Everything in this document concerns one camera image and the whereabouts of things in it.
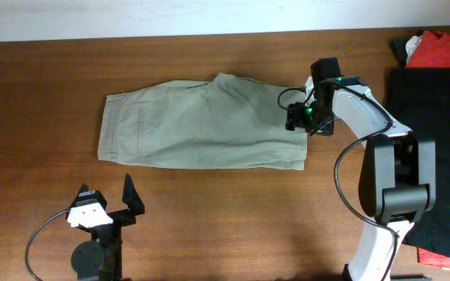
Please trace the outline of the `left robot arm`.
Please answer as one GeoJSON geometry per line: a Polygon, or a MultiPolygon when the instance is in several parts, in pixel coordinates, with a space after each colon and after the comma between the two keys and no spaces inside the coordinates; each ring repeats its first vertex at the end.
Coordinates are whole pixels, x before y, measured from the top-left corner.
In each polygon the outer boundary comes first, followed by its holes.
{"type": "Polygon", "coordinates": [[[130,175],[125,175],[122,202],[125,209],[107,212],[107,200],[98,190],[82,185],[70,206],[66,221],[73,228],[91,234],[71,255],[71,266],[83,281],[120,281],[123,279],[122,228],[136,223],[145,213],[130,175]]]}

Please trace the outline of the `khaki shorts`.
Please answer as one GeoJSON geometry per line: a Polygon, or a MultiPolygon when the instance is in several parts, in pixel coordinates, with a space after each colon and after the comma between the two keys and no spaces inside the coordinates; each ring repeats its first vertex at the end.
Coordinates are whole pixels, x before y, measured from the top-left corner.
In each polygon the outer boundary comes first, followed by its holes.
{"type": "Polygon", "coordinates": [[[220,73],[109,95],[98,159],[168,169],[302,170],[307,135],[285,129],[282,91],[220,73]]]}

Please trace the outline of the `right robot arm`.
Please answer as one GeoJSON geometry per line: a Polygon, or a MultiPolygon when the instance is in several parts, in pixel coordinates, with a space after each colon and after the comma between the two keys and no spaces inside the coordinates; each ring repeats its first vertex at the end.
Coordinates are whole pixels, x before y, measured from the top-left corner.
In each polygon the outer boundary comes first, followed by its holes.
{"type": "Polygon", "coordinates": [[[285,127],[308,135],[330,136],[336,119],[355,134],[334,164],[334,184],[345,207],[364,221],[359,246],[341,279],[389,280],[402,241],[436,201],[436,148],[430,137],[415,134],[372,95],[358,76],[341,74],[337,58],[315,61],[299,91],[305,100],[286,106],[285,127]],[[344,196],[339,180],[343,158],[365,148],[359,176],[358,212],[344,196]]]}

